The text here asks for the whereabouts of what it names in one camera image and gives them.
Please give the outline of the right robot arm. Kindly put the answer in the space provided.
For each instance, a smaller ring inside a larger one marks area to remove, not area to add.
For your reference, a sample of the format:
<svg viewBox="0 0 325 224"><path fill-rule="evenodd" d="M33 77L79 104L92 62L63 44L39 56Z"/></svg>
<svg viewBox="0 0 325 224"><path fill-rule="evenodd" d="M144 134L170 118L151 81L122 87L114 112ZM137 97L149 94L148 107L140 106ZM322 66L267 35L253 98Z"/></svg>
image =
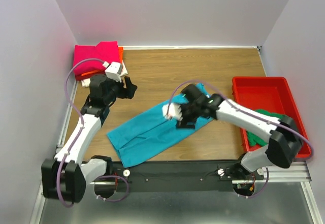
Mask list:
<svg viewBox="0 0 325 224"><path fill-rule="evenodd" d="M234 165L234 175L245 179L262 167L288 169L303 145L295 121L288 117L272 117L245 108L218 93L205 95L194 84L181 92L187 103L169 103L166 116L177 120L179 129L193 129L198 118L213 118L249 131L266 145L247 152Z"/></svg>

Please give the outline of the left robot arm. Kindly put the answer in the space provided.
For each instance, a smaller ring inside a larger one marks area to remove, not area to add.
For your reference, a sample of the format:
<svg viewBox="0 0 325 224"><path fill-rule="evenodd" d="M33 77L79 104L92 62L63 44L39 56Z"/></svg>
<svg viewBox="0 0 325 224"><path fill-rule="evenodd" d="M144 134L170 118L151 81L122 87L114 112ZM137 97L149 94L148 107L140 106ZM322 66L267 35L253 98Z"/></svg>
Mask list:
<svg viewBox="0 0 325 224"><path fill-rule="evenodd" d="M110 157L95 155L86 164L82 162L111 106L117 99L132 99L137 88L128 76L121 81L103 74L91 77L89 95L78 111L79 120L73 133L54 158L44 160L41 165L44 197L57 199L69 208L82 200L87 185L94 180L119 178L113 173Z"/></svg>

